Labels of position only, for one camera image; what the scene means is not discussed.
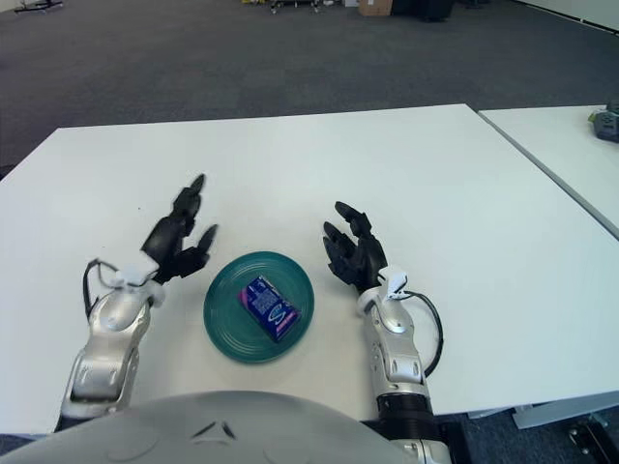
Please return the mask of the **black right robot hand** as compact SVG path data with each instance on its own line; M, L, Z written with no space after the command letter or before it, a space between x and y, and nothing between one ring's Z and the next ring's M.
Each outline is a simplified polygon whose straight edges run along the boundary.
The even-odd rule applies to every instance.
M323 223L323 246L329 258L330 271L347 285L353 285L359 294L378 287L379 272L388 266L380 242L371 232L371 223L366 213L337 201L337 213L348 223L354 242L340 232L331 222Z

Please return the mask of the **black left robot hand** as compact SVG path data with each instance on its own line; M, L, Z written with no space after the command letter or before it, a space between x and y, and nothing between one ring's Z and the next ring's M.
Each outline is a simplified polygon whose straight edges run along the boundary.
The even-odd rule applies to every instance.
M175 277L184 278L203 269L210 259L209 250L215 241L219 226L211 225L196 246L183 248L195 226L195 217L201 206L201 191L206 176L199 174L183 188L173 201L168 216L155 225L141 250L157 265L153 280L164 285Z

